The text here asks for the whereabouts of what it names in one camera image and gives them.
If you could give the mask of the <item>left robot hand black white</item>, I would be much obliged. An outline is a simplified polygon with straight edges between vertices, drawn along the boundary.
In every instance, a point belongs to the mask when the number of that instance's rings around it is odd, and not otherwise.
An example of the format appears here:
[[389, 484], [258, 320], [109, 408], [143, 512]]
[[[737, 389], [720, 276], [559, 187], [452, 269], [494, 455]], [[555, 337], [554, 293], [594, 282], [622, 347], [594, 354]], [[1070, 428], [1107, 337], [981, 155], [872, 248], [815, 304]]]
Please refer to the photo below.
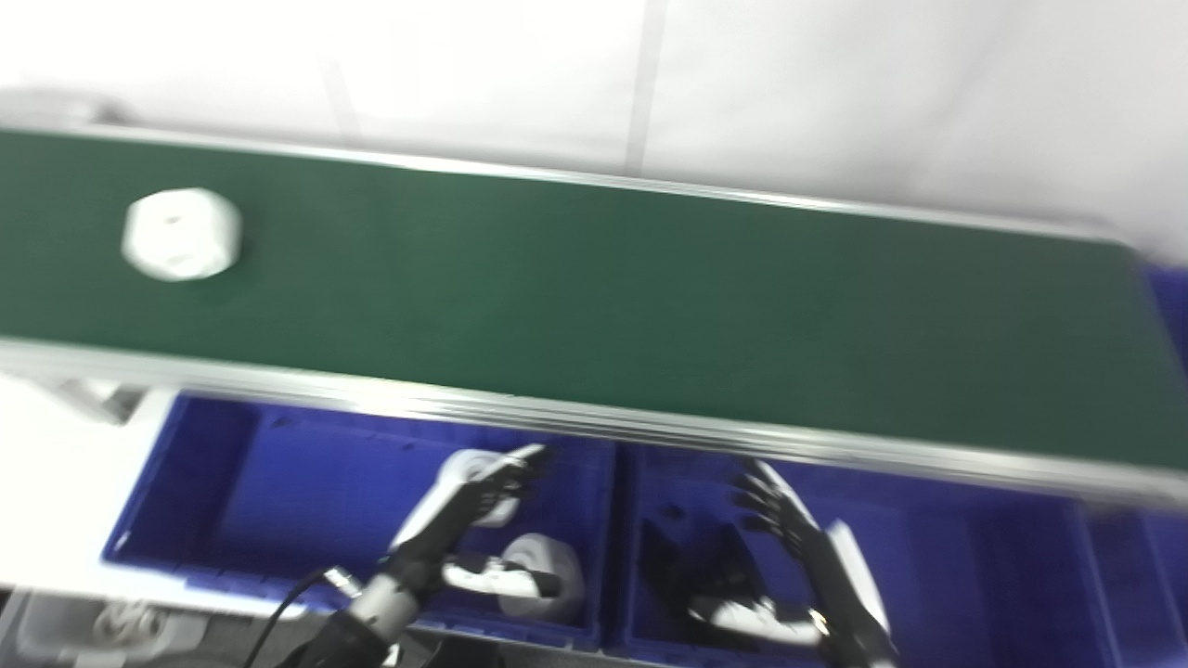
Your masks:
[[446, 464], [437, 481], [404, 519], [383, 559], [381, 573], [413, 595], [443, 586], [480, 595], [549, 599], [563, 591], [555, 573], [531, 571], [513, 559], [459, 555], [455, 548], [472, 525], [508, 499], [522, 499], [551, 458], [546, 445], [529, 443], [488, 454], [474, 472]]

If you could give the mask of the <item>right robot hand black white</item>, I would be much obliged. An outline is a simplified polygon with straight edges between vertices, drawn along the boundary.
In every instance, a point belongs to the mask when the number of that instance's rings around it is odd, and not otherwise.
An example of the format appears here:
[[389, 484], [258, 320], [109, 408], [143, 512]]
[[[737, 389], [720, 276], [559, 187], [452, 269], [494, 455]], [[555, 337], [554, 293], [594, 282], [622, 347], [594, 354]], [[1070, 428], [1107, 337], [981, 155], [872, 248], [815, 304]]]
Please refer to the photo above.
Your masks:
[[805, 574], [813, 604], [784, 606], [756, 572], [731, 590], [688, 597], [685, 610], [704, 626], [762, 641], [813, 647], [828, 667], [897, 667], [901, 655], [864, 553], [842, 519], [822, 527], [794, 486], [767, 462], [739, 460], [734, 503], [750, 510], [742, 528], [771, 535]]

